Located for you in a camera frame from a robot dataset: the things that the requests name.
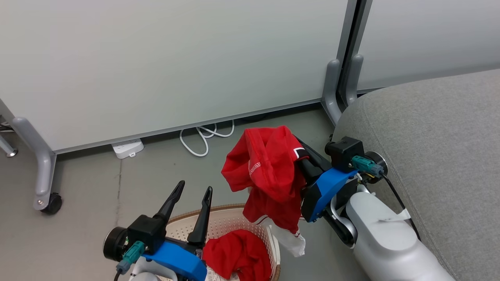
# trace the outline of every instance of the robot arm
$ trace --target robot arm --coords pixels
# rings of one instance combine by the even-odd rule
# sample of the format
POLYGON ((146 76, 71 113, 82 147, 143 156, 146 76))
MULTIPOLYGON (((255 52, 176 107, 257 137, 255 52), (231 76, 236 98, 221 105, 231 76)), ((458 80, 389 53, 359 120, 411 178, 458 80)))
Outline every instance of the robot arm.
POLYGON ((302 215, 310 223, 327 220, 371 280, 454 280, 420 242, 417 230, 405 222, 410 218, 406 210, 396 214, 369 192, 368 184, 382 178, 390 183, 387 164, 379 154, 365 153, 360 140, 344 137, 326 145, 331 157, 328 168, 326 159, 302 145, 310 155, 299 165, 308 183, 302 215))
POLYGON ((212 187, 206 189, 200 214, 187 241, 165 237, 167 223, 184 185, 183 180, 177 184, 153 217, 140 215, 128 228, 118 226, 109 232, 102 251, 106 258, 118 262, 115 280, 119 274, 126 274, 133 263, 134 281, 155 281, 155 275, 174 281, 205 280, 207 267, 201 257, 209 225, 212 187))

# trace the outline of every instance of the red cloth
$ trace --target red cloth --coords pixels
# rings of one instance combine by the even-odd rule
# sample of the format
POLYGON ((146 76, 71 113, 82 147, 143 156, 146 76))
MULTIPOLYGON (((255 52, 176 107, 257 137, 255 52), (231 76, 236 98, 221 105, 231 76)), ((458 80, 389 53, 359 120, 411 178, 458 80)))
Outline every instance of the red cloth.
POLYGON ((225 279, 237 272, 241 281, 269 281, 272 273, 266 245, 244 229, 208 240, 203 248, 203 260, 225 279))
POLYGON ((233 192, 252 187, 243 210, 250 222, 269 216, 278 227, 297 233, 306 181, 295 161, 305 153, 286 126, 244 131, 227 155, 222 175, 233 192))

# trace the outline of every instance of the white basket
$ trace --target white basket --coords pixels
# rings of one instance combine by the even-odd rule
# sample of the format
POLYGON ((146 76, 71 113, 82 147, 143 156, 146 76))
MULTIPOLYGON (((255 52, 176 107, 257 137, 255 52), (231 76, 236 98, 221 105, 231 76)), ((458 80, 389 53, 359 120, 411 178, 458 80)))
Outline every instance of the white basket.
MULTIPOLYGON (((255 225, 243 216, 244 204, 232 204, 212 207, 208 221, 207 239, 219 238, 235 230, 248 230, 257 235, 265 244, 271 261, 271 281, 280 276, 280 246, 267 226, 255 225)), ((186 241, 193 231, 200 210, 188 212, 171 218, 166 226, 166 236, 186 241)))

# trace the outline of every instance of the caster wheel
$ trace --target caster wheel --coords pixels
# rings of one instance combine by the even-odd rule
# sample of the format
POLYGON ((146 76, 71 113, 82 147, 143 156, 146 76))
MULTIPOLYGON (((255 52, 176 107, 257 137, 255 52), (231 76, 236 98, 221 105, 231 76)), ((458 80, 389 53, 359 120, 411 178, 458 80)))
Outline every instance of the caster wheel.
POLYGON ((59 195, 59 193, 51 193, 50 197, 48 199, 48 204, 45 209, 40 210, 40 212, 49 214, 49 215, 54 215, 61 209, 61 205, 63 204, 63 199, 59 195))

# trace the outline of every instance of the black wheel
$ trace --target black wheel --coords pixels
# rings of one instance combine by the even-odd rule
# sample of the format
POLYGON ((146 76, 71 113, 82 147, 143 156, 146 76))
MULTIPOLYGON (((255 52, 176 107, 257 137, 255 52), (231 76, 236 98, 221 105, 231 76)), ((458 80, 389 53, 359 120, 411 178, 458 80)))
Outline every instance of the black wheel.
POLYGON ((50 194, 47 207, 45 207, 45 209, 40 210, 40 212, 49 215, 54 215, 59 211, 59 209, 61 209, 62 204, 63 204, 63 199, 61 198, 59 193, 53 192, 50 194))
POLYGON ((107 234, 102 244, 102 253, 106 259, 121 262, 127 251, 125 242, 127 240, 127 229, 117 226, 107 234))

